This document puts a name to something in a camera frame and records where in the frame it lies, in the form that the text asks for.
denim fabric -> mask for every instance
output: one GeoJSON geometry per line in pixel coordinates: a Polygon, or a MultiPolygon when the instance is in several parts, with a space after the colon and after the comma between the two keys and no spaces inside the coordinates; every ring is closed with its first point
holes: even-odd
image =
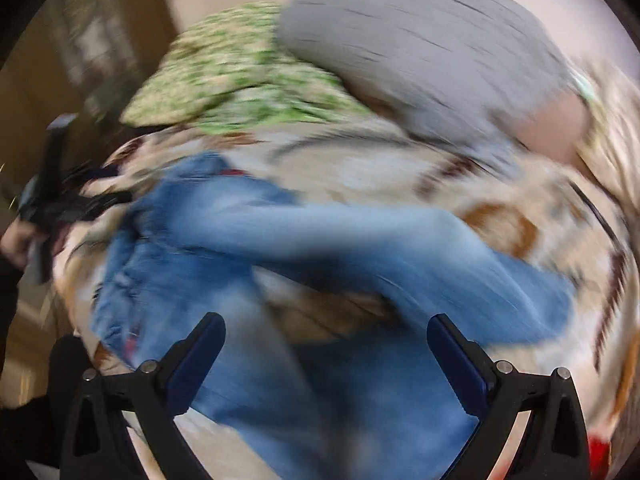
{"type": "Polygon", "coordinates": [[[483,244],[428,207],[300,205],[217,154],[170,168],[114,238],[92,328],[132,366],[206,312],[226,344],[193,407],[241,433],[284,480],[437,478],[472,433],[424,340],[446,313],[482,344],[561,333],[572,284],[483,244]],[[389,298],[404,326],[290,346],[253,266],[320,290],[389,298]]]}

cloth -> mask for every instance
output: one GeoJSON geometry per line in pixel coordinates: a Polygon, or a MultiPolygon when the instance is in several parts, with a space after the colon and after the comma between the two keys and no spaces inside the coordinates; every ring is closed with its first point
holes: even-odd
{"type": "MultiPolygon", "coordinates": [[[[630,232],[636,260],[640,258],[640,89],[635,81],[606,60],[575,63],[583,92],[593,117],[589,135],[578,145],[578,155],[600,185],[620,204],[630,232]]],[[[640,443],[640,332],[634,338],[635,360],[628,364],[629,402],[621,410],[620,423],[612,438],[612,467],[615,475],[640,443]]]]}
{"type": "Polygon", "coordinates": [[[92,327],[137,367],[160,359],[204,313],[221,314],[225,347],[193,407],[238,430],[285,480],[418,480],[446,470],[474,424],[423,341],[434,314],[483,344],[539,342],[566,326],[570,280],[492,251],[449,212],[298,205],[230,170],[213,152],[187,158],[129,209],[92,327]],[[355,336],[337,351],[327,342],[297,360],[269,319],[253,266],[316,290],[381,294],[412,330],[355,336]],[[338,355],[348,364],[336,367],[338,355]],[[327,429],[326,420],[343,425],[327,429]],[[435,420],[456,429],[450,440],[435,420]],[[334,433],[352,449],[338,473],[334,433]],[[381,453],[371,456],[371,445],[381,453]]]}
{"type": "Polygon", "coordinates": [[[0,253],[0,374],[4,368],[4,353],[9,325],[14,320],[18,303],[20,270],[0,253]]]}
{"type": "MultiPolygon", "coordinates": [[[[92,182],[85,193],[134,189],[143,196],[169,165],[203,150],[223,153],[233,167],[294,190],[300,203],[446,209],[492,249],[569,276],[577,293],[561,335],[540,344],[498,345],[488,351],[494,360],[507,359],[528,373],[568,367],[590,440],[610,442],[634,386],[638,269],[619,206],[577,171],[521,153],[518,174],[498,179],[468,158],[408,139],[388,121],[363,118],[338,126],[282,124],[220,136],[170,128],[122,146],[109,161],[120,166],[120,176],[92,182]],[[622,251],[572,184],[593,204],[622,251]]],[[[126,211],[126,206],[115,206],[95,222],[76,224],[54,267],[72,324],[107,374],[129,367],[90,329],[92,297],[104,278],[106,250],[126,211]]],[[[274,322],[290,343],[335,340],[396,319],[376,296],[318,292],[260,269],[255,277],[274,322]]],[[[276,478],[231,428],[194,410],[177,417],[176,424],[213,478],[276,478]]],[[[504,476],[525,425],[526,420],[516,422],[492,480],[504,476]]],[[[616,460],[615,448],[612,453],[616,460]]]]}
{"type": "Polygon", "coordinates": [[[0,410],[0,429],[22,460],[60,467],[71,404],[82,373],[91,367],[82,340],[64,336],[56,341],[49,355],[46,395],[14,410],[0,410]]]}
{"type": "Polygon", "coordinates": [[[640,218],[640,89],[619,68],[604,60],[576,65],[591,86],[586,99],[593,116],[578,155],[597,181],[620,203],[627,220],[640,218]]]}
{"type": "Polygon", "coordinates": [[[562,53],[513,0],[294,0],[278,40],[414,136],[514,170],[503,122],[565,89],[562,53]]]}
{"type": "Polygon", "coordinates": [[[131,126],[194,121],[219,134],[258,124],[334,122],[369,111],[337,77],[273,41],[280,7],[245,4],[213,14],[171,45],[120,118],[131,126]]]}

gray fabric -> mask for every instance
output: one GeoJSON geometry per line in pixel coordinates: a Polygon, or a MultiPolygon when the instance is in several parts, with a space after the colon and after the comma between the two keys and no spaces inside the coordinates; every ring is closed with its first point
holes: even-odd
{"type": "Polygon", "coordinates": [[[529,114],[569,81],[540,22],[512,0],[295,0],[278,40],[366,104],[388,105],[409,133],[498,165],[512,146],[496,118],[529,114]]]}

bedspread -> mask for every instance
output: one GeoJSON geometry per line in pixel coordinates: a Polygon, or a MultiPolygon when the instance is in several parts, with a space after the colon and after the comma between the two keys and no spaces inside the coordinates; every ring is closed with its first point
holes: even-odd
{"type": "MultiPolygon", "coordinates": [[[[494,250],[569,276],[577,292],[569,325],[560,337],[538,344],[494,346],[489,351],[493,359],[507,359],[524,372],[548,374],[556,367],[568,367],[591,441],[610,441],[632,386],[638,354],[638,269],[622,212],[576,171],[523,153],[518,160],[520,174],[513,180],[498,180],[467,158],[407,139],[386,121],[362,119],[332,126],[272,126],[215,137],[197,129],[170,128],[121,147],[110,160],[120,164],[121,175],[90,183],[86,192],[131,188],[142,195],[163,168],[207,149],[222,153],[240,170],[292,190],[301,202],[428,203],[446,209],[494,250]]],[[[116,206],[93,224],[76,225],[54,269],[70,318],[104,372],[117,372],[123,365],[89,330],[92,298],[104,274],[110,237],[126,208],[116,206]]],[[[291,342],[326,340],[395,320],[394,311],[380,298],[322,294],[264,270],[257,274],[273,316],[291,342]]],[[[229,428],[193,412],[177,423],[214,478],[273,478],[229,428]],[[206,449],[205,442],[226,446],[222,442],[227,439],[237,457],[198,453],[206,449]]],[[[508,468],[525,423],[525,418],[516,423],[494,478],[501,478],[508,468]]]]}

